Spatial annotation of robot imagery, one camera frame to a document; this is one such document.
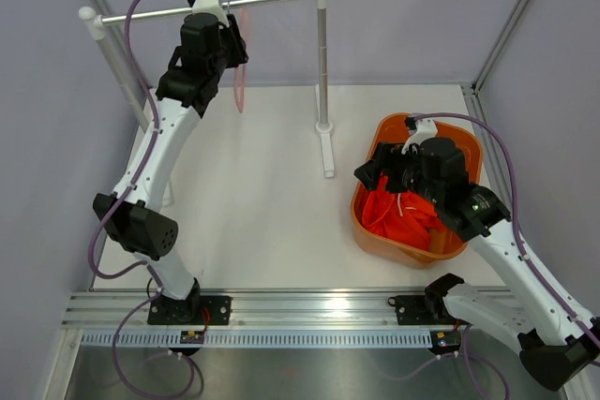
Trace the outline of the pink clothes hanger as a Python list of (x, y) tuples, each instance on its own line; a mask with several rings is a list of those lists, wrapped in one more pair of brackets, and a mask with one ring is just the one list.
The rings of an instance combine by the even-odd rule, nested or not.
[[(249, 12), (247, 9), (242, 8), (239, 13), (239, 26), (241, 37), (245, 42), (248, 42), (250, 35), (250, 19)], [(233, 73), (233, 95), (236, 108), (239, 113), (244, 111), (245, 107), (245, 90), (247, 82), (247, 67), (248, 64), (244, 63), (237, 67)]]

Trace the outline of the orange shorts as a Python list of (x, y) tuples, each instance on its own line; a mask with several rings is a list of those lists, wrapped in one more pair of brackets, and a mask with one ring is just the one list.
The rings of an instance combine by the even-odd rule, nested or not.
[(381, 187), (368, 192), (361, 224), (375, 235), (421, 250), (428, 249), (433, 230), (446, 230), (432, 203), (412, 192), (396, 194)]

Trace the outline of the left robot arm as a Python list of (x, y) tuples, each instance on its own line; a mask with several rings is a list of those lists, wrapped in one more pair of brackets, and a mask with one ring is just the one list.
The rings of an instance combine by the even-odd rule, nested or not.
[(224, 71), (248, 61), (232, 14), (222, 19), (191, 14), (180, 38), (158, 82), (152, 121), (131, 165), (112, 194), (97, 194), (93, 202), (109, 237), (145, 265), (161, 289), (150, 303), (151, 325), (203, 324), (218, 312), (218, 303), (202, 298), (198, 280), (174, 249), (178, 224), (160, 210), (175, 162), (217, 95)]

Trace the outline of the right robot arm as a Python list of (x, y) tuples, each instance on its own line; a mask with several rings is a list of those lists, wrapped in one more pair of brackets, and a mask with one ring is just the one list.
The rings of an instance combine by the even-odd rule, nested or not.
[(454, 141), (380, 142), (354, 175), (369, 191), (385, 177), (386, 191), (410, 192), (430, 202), (442, 223), (494, 269), (523, 310), (514, 312), (446, 274), (425, 289), (429, 318), (460, 320), (483, 330), (512, 349), (530, 376), (550, 391), (595, 362), (598, 317), (548, 273), (499, 198), (471, 181)]

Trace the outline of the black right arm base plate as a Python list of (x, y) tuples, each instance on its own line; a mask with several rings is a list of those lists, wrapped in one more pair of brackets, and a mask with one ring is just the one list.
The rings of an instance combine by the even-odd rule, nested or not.
[(461, 324), (452, 317), (441, 299), (424, 294), (400, 294), (388, 297), (388, 306), (392, 307), (398, 325), (452, 325)]

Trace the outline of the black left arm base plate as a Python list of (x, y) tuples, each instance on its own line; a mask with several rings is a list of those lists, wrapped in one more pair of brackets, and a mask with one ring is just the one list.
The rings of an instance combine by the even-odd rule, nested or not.
[(226, 295), (200, 295), (190, 301), (161, 296), (151, 302), (147, 323), (167, 325), (228, 325), (232, 298)]

